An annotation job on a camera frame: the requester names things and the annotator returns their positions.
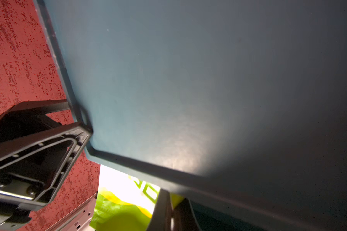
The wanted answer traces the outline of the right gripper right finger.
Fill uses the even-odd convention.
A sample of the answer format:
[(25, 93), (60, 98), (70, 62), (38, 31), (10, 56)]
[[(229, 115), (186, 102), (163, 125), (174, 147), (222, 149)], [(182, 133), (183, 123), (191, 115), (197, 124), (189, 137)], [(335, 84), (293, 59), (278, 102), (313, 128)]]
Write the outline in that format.
[(176, 206), (171, 201), (168, 191), (160, 190), (148, 231), (200, 231), (192, 205), (186, 198)]

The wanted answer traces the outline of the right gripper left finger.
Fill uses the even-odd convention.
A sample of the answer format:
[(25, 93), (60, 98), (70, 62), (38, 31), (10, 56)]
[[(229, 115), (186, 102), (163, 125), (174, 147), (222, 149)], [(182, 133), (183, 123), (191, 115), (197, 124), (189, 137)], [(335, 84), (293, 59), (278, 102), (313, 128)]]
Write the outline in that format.
[(51, 203), (88, 143), (85, 124), (49, 118), (68, 109), (66, 100), (30, 101), (0, 115), (0, 230), (23, 227)]

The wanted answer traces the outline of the green flower seed bag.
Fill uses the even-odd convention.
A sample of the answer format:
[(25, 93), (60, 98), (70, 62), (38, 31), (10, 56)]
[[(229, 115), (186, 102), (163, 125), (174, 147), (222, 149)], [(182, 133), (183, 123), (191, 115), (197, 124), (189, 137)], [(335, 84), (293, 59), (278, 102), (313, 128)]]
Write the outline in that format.
[[(91, 227), (97, 231), (147, 231), (161, 189), (101, 166)], [(182, 196), (170, 195), (174, 206), (181, 202)]]

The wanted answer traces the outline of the teal three-drawer cabinet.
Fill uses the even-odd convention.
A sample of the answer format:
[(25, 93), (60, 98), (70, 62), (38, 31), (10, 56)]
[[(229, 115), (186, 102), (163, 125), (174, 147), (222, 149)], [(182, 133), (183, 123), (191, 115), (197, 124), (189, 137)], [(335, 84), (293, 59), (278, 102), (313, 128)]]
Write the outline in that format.
[(347, 1), (35, 1), (90, 161), (200, 231), (347, 231)]

